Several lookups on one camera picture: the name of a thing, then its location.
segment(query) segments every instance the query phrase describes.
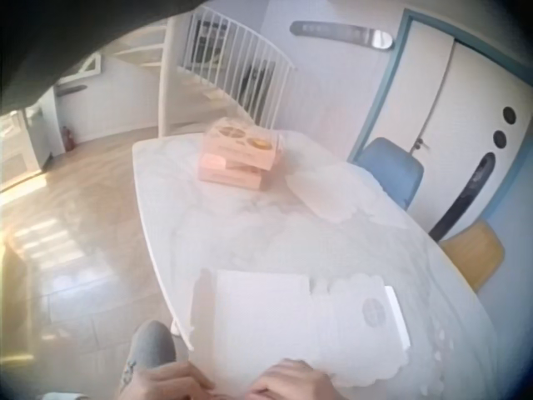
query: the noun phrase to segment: pink cake box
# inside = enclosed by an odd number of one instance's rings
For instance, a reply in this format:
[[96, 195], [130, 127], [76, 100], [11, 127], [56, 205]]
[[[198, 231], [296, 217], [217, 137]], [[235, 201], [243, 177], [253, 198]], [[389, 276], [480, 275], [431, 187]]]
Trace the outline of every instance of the pink cake box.
[[281, 141], [268, 129], [223, 118], [207, 130], [203, 152], [270, 171], [281, 154]]
[[258, 190], [261, 187], [262, 171], [215, 154], [203, 153], [198, 166], [198, 179]]

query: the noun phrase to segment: white marble table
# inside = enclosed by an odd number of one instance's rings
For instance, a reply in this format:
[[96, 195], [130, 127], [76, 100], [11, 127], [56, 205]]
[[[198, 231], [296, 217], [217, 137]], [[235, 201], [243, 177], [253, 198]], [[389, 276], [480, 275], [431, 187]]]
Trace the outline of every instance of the white marble table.
[[[393, 379], [354, 389], [357, 398], [496, 398], [496, 334], [451, 261], [400, 208], [393, 210], [400, 225], [364, 212], [339, 223], [319, 218], [285, 176], [339, 161], [300, 133], [285, 135], [286, 156], [262, 192], [199, 182], [200, 134], [133, 147], [148, 249], [185, 341], [192, 288], [204, 268], [328, 279], [380, 275], [396, 290], [410, 361]], [[383, 199], [390, 208], [389, 201]]]

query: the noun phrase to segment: hand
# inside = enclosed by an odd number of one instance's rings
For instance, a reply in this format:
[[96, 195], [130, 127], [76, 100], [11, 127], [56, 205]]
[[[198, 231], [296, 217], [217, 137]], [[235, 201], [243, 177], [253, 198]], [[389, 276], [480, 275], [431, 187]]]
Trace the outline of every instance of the hand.
[[283, 360], [250, 387], [246, 400], [339, 400], [330, 378], [303, 361]]
[[213, 384], [189, 362], [135, 371], [118, 400], [208, 400]]

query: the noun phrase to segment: spiral staircase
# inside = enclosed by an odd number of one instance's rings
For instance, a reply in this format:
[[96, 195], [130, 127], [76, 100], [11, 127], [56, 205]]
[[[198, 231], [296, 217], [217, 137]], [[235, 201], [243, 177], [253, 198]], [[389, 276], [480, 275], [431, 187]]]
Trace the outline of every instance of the spiral staircase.
[[259, 33], [205, 6], [130, 32], [102, 53], [159, 76], [160, 137], [200, 132], [222, 117], [273, 128], [294, 70]]

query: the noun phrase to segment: blue chair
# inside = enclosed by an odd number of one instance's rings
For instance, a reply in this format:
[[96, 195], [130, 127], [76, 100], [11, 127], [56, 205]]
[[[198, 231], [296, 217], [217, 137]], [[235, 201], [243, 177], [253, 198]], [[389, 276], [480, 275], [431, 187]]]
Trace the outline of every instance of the blue chair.
[[411, 204], [424, 175], [424, 167], [416, 158], [383, 137], [370, 143], [355, 164], [371, 173], [404, 210]]

